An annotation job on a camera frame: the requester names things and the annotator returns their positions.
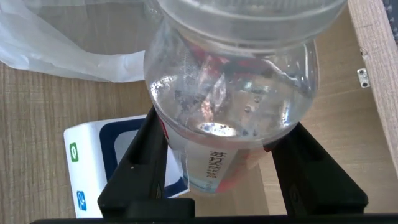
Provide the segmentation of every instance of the plastic bag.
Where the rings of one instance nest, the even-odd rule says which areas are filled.
[[[68,78],[144,79],[157,30],[138,0],[1,0],[0,61]]]

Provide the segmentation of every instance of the wood grain surface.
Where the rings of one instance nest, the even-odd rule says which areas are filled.
[[[398,48],[381,0],[349,0],[348,4],[398,173]]]
[[[368,194],[367,212],[398,212],[398,180],[372,92],[362,89],[356,76],[364,65],[348,11],[317,44],[320,89],[303,123]],[[63,131],[87,121],[144,114],[151,106],[142,82],[71,80],[5,65],[0,65],[0,104],[4,224],[74,217]],[[199,198],[198,214],[284,213],[270,155],[260,169],[234,192],[220,195],[222,206],[211,207],[209,199]]]
[[[398,212],[398,180],[372,90],[356,74],[364,63],[348,10],[319,36],[317,50],[319,92],[302,123],[367,193],[366,212]],[[271,156],[260,165],[269,213],[285,213]]]

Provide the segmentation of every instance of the plastic bottle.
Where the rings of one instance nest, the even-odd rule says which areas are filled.
[[[302,119],[318,87],[312,38],[345,2],[158,1],[145,80],[191,189],[230,189]]]

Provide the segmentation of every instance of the blue icon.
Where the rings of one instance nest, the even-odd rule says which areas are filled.
[[[79,204],[79,209],[82,211],[87,211],[87,206],[86,206],[86,198],[85,198],[85,193],[82,191],[77,192],[77,202]]]

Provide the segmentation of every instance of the white box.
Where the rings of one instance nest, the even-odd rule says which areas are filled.
[[[79,124],[65,130],[63,137],[73,203],[77,218],[101,218],[97,199],[146,115]],[[182,169],[168,149],[165,196],[188,192]]]

